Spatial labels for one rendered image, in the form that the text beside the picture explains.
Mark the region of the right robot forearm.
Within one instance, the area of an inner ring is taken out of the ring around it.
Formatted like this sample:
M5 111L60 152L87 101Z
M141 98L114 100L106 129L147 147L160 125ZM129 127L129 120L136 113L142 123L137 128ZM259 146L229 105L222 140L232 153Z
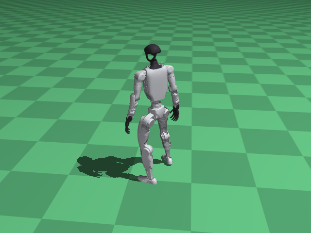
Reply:
M173 107L176 108L176 106L179 104L178 90L175 92L172 92L171 96L172 96L172 100L173 100Z

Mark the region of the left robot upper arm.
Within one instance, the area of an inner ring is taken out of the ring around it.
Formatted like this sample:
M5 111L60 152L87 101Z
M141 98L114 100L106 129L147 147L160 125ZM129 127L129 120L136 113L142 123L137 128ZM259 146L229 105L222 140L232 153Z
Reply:
M141 70L135 73L134 75L134 95L135 95L135 101L140 99L140 92L141 92L141 88L142 88L142 82L145 80L146 78L146 71L145 70Z

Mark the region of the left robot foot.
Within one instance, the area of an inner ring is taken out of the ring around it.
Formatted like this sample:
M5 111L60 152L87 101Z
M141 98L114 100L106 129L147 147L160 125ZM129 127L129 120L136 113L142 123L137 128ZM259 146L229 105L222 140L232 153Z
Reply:
M157 184L156 178L153 177L151 180L149 180L147 176L139 175L138 180L144 183Z

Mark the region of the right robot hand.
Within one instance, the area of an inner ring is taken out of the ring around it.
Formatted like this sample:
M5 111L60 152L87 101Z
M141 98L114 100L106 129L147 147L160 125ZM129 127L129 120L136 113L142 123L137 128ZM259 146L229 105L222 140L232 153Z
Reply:
M178 118L179 118L179 104L176 106L176 108L175 107L173 107L173 109L170 111L170 113L173 111L173 115L170 117L170 118L172 118L173 116L173 118L172 118L172 120L174 121L177 121L178 120Z

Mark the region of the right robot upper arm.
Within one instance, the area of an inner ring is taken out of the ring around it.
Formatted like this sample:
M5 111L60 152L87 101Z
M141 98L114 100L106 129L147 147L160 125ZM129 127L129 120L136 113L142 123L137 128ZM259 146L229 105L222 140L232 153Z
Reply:
M176 85L175 85L175 76L174 76L174 68L171 65L165 65L168 71L168 82L169 82L169 92L175 92L177 91Z

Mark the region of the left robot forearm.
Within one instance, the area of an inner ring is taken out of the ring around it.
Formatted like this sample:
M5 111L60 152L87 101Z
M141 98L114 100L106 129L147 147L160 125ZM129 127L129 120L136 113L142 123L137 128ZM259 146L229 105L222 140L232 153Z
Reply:
M135 95L131 94L130 95L130 106L129 106L127 118L129 116L132 116L132 119L134 118L134 114L135 114L137 105L138 105L138 103L135 101Z

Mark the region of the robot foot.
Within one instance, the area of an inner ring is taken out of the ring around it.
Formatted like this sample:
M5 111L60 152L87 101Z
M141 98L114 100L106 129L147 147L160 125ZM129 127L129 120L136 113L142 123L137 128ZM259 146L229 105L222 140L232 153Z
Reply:
M157 184L156 178L153 177L151 180L149 180L147 176L139 175L138 180L144 183Z
M172 163L173 163L173 160L172 160L172 158L170 157L166 157L166 154L163 154L162 155L162 157L163 157L163 159L167 162L167 164L169 164L169 165L171 165Z

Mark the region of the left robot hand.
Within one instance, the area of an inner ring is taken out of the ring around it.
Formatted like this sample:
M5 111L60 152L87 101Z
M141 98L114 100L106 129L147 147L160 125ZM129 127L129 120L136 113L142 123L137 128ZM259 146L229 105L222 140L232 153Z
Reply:
M125 132L126 133L130 133L130 129L128 128L128 126L129 126L129 122L131 122L132 121L132 116L129 116L128 118L126 117L126 122L125 122Z

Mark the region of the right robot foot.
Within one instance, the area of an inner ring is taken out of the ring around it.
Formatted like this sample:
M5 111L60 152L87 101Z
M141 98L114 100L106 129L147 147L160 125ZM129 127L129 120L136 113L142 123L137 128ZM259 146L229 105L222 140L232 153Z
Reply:
M163 157L163 159L167 162L167 164L169 164L169 165L171 165L172 163L173 163L173 160L172 160L172 158L170 157L166 157L166 154L163 154L162 155L162 157Z

